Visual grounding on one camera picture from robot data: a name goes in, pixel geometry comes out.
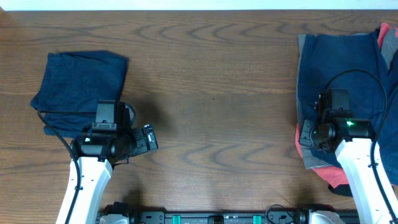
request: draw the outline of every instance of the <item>white wall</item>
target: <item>white wall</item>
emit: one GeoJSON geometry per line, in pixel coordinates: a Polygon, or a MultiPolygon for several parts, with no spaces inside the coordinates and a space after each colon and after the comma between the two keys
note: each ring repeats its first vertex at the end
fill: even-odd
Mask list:
{"type": "Polygon", "coordinates": [[[398,0],[0,0],[5,11],[398,9],[398,0]]]}

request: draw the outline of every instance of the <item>wood grain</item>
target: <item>wood grain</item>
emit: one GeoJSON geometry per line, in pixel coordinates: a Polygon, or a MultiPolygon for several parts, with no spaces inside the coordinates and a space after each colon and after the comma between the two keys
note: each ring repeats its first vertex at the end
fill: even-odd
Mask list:
{"type": "Polygon", "coordinates": [[[159,150],[115,170],[114,201],[166,210],[354,208],[294,145],[297,34],[370,32],[395,11],[8,12],[0,28],[0,223],[54,223],[70,158],[29,106],[47,54],[130,58],[121,100],[159,150]]]}

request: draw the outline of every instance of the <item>wire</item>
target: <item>wire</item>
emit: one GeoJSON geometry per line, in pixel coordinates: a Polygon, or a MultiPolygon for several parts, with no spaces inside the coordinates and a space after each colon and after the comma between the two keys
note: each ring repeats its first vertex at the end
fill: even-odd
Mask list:
{"type": "MultiPolygon", "coordinates": [[[[266,211],[266,218],[268,219],[269,222],[271,222],[271,224],[275,224],[275,223],[274,223],[273,221],[271,221],[271,220],[268,218],[268,211],[269,211],[272,207],[275,207],[275,206],[279,206],[279,207],[281,207],[281,208],[285,208],[285,207],[283,207],[282,205],[273,204],[273,205],[271,205],[271,206],[267,209],[267,211],[266,211]]],[[[294,217],[293,217],[293,215],[291,215],[288,211],[286,211],[286,213],[292,218],[292,220],[293,220],[293,222],[294,222],[294,217]]]]}
{"type": "Polygon", "coordinates": [[[384,191],[383,186],[382,186],[382,184],[381,184],[380,177],[379,177],[379,174],[377,173],[377,169],[376,169],[377,163],[376,163],[376,161],[375,161],[375,159],[374,159],[374,150],[375,150],[375,148],[376,148],[376,143],[377,143],[377,140],[379,139],[380,132],[381,132],[381,129],[382,129],[382,127],[383,127],[384,121],[386,120],[387,109],[389,108],[389,107],[388,107],[388,99],[387,99],[386,90],[384,89],[384,87],[383,87],[382,83],[380,82],[380,80],[378,79],[378,77],[374,76],[372,73],[370,73],[370,72],[368,72],[368,71],[366,71],[366,70],[357,69],[357,68],[343,71],[343,72],[337,74],[335,77],[331,78],[331,79],[329,80],[329,82],[326,84],[325,90],[328,89],[329,85],[330,85],[330,84],[332,83],[332,81],[334,81],[336,78],[338,78],[338,77],[340,77],[340,76],[342,76],[342,75],[345,75],[345,74],[347,74],[347,73],[351,73],[351,72],[362,72],[362,73],[365,73],[365,74],[369,75],[369,76],[372,77],[373,79],[375,79],[375,81],[377,81],[377,84],[380,86],[380,89],[381,89],[381,91],[382,91],[382,93],[383,93],[383,95],[384,95],[384,109],[383,109],[384,112],[383,112],[383,116],[382,116],[382,118],[381,118],[381,122],[380,122],[380,124],[379,124],[379,127],[378,127],[378,129],[377,129],[377,131],[376,131],[376,134],[375,134],[375,136],[374,136],[374,138],[373,138],[373,141],[372,141],[371,151],[370,151],[370,154],[371,154],[371,156],[370,156],[370,157],[371,157],[371,165],[370,165],[370,166],[372,167],[373,174],[374,174],[374,178],[375,178],[375,180],[376,180],[377,186],[379,187],[381,196],[383,197],[384,202],[386,203],[386,207],[387,207],[387,209],[388,209],[388,211],[389,211],[389,213],[390,213],[390,215],[391,215],[392,221],[393,221],[395,224],[398,224],[397,217],[396,217],[396,215],[395,215],[395,213],[394,213],[394,211],[393,211],[393,209],[392,209],[392,207],[391,207],[390,201],[388,201],[386,192],[384,191]]]}
{"type": "Polygon", "coordinates": [[[43,123],[44,123],[47,127],[49,127],[49,128],[51,129],[51,131],[54,132],[54,134],[56,135],[56,137],[58,137],[58,139],[59,139],[59,140],[62,142],[62,144],[66,147],[66,149],[68,150],[68,152],[69,152],[69,154],[70,154],[70,157],[72,158],[73,163],[75,164],[75,167],[76,167],[77,183],[76,183],[76,187],[75,187],[75,194],[73,195],[72,202],[71,202],[71,204],[70,204],[70,208],[69,208],[69,211],[68,211],[68,215],[67,215],[67,218],[66,218],[66,220],[65,220],[65,224],[68,224],[68,223],[69,223],[69,220],[70,220],[70,216],[72,215],[73,208],[74,208],[75,203],[76,203],[77,196],[78,196],[78,194],[79,194],[79,190],[80,190],[80,188],[81,188],[80,167],[79,167],[79,163],[77,163],[76,156],[73,155],[73,151],[72,151],[72,149],[70,148],[70,146],[68,145],[68,143],[67,143],[67,142],[64,140],[64,138],[60,135],[60,133],[59,133],[53,126],[51,126],[51,124],[49,124],[49,122],[48,122],[46,119],[44,119],[44,117],[42,116],[42,113],[58,113],[58,114],[96,114],[96,113],[95,113],[95,112],[75,112],[75,111],[41,111],[41,110],[39,110],[39,109],[37,109],[37,108],[36,108],[36,110],[37,110],[37,115],[38,115],[39,118],[43,121],[43,123]]]}

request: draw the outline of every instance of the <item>dark blue fabric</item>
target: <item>dark blue fabric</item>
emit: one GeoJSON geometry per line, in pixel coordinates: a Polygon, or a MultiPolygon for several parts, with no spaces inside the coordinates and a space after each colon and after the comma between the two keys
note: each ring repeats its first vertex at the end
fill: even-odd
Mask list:
{"type": "MultiPolygon", "coordinates": [[[[119,100],[128,58],[108,51],[49,53],[33,108],[52,111],[96,111],[98,100],[119,100]]],[[[63,136],[74,138],[95,115],[46,114],[63,136]]],[[[54,135],[48,127],[44,133],[54,135]]]]}
{"type": "MultiPolygon", "coordinates": [[[[335,75],[353,68],[366,70],[377,76],[387,94],[393,90],[394,84],[398,81],[398,74],[393,75],[392,72],[389,74],[387,71],[387,65],[377,44],[376,32],[348,36],[307,35],[297,80],[297,98],[302,118],[316,120],[318,113],[313,109],[313,105],[318,100],[319,93],[335,75]]],[[[384,98],[375,80],[361,72],[353,72],[338,77],[330,88],[349,90],[350,105],[355,117],[370,119],[374,129],[377,129],[384,98]]],[[[393,116],[393,110],[398,112],[396,104],[391,107],[390,116],[393,116]]],[[[390,116],[389,119],[394,122],[395,118],[390,116]]],[[[379,144],[382,158],[387,158],[383,160],[387,175],[393,184],[398,184],[398,175],[396,175],[398,163],[392,162],[398,160],[396,153],[398,141],[391,137],[391,134],[397,134],[398,127],[397,123],[391,122],[385,123],[379,144]]],[[[340,166],[334,154],[325,154],[316,150],[312,150],[312,153],[317,158],[340,166]]]]}

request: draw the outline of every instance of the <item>pile of clothes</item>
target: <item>pile of clothes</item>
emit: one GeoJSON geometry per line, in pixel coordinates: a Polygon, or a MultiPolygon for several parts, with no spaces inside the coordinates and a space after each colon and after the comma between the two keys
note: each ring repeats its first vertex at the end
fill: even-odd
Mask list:
{"type": "MultiPolygon", "coordinates": [[[[388,114],[378,143],[387,176],[392,184],[398,184],[398,28],[383,22],[380,28],[366,34],[300,34],[298,46],[295,143],[306,169],[313,169],[330,184],[332,191],[344,186],[343,189],[349,189],[336,156],[301,146],[299,135],[305,119],[317,119],[315,102],[328,81],[341,72],[357,68],[378,77],[386,90],[388,114]]],[[[374,79],[361,72],[351,72],[336,78],[330,88],[347,89],[355,117],[369,119],[374,129],[378,128],[384,97],[374,79]]],[[[346,195],[346,192],[335,193],[346,195]]]]}

